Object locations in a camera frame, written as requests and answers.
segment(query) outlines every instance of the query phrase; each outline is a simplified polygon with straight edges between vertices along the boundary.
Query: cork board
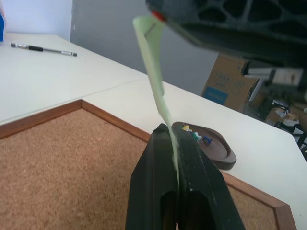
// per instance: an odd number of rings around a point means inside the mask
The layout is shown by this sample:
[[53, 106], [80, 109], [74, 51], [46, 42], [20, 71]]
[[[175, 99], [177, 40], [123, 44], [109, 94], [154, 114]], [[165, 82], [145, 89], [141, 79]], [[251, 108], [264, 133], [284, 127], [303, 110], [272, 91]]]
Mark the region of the cork board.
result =
[[[1, 229], [124, 229], [148, 139], [83, 101], [0, 126]], [[247, 230], [296, 229], [287, 204], [223, 176]]]

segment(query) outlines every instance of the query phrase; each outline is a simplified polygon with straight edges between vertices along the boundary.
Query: wooden frame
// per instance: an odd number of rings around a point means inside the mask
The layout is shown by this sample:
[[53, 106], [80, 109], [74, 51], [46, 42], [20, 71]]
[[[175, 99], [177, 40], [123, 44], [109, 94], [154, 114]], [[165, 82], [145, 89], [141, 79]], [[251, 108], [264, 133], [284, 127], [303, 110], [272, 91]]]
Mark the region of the wooden frame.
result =
[[[0, 126], [0, 139], [6, 138], [10, 135], [24, 131], [78, 109], [84, 109], [87, 112], [94, 114], [95, 116], [113, 124], [114, 126], [145, 142], [149, 140], [150, 134], [83, 100], [77, 100], [75, 102], [64, 104], [17, 121], [4, 124]], [[278, 230], [296, 230], [292, 212], [288, 204], [225, 172], [222, 172], [222, 175], [228, 186], [272, 208], [274, 210]]]

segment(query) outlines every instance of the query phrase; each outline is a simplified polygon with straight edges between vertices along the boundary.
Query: blue push pin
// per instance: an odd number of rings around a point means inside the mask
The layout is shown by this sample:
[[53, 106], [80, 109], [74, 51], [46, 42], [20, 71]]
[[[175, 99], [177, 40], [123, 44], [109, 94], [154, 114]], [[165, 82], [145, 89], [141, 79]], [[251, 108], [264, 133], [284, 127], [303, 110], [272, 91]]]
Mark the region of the blue push pin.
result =
[[205, 145], [210, 145], [211, 144], [211, 142], [212, 142], [212, 139], [210, 139], [209, 137], [207, 137], [207, 136], [203, 136], [203, 139], [202, 139], [202, 141], [205, 143]]

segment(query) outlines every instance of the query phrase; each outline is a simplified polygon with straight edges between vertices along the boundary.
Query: black pen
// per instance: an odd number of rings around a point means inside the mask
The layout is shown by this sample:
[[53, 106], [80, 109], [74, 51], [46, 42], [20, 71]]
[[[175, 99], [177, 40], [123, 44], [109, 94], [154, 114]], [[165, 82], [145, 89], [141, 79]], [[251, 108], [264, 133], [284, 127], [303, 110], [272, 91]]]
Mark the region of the black pen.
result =
[[69, 51], [61, 51], [61, 50], [55, 50], [55, 49], [47, 49], [47, 48], [43, 48], [43, 47], [38, 47], [38, 46], [30, 46], [30, 45], [23, 45], [23, 44], [18, 44], [18, 43], [13, 43], [11, 42], [11, 47], [17, 47], [17, 48], [21, 48], [21, 49], [29, 49], [29, 50], [35, 50], [35, 51], [48, 51], [48, 52], [53, 52], [53, 53], [58, 53], [58, 54], [64, 54], [64, 55], [68, 55], [68, 56], [74, 56], [76, 57], [77, 54], [76, 53], [72, 53]]

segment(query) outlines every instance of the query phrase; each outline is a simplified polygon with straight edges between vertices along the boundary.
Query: white table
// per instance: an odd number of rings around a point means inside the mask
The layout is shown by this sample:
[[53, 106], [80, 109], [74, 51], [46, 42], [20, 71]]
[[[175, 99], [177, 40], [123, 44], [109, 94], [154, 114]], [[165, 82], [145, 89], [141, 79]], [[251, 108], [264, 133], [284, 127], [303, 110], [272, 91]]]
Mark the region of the white table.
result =
[[[162, 119], [146, 75], [52, 35], [10, 34], [0, 46], [0, 124], [82, 98], [151, 133]], [[9, 42], [77, 52], [77, 58], [18, 50]], [[237, 156], [231, 175], [288, 203], [307, 226], [307, 164], [293, 137], [165, 83], [173, 121], [220, 132]]]

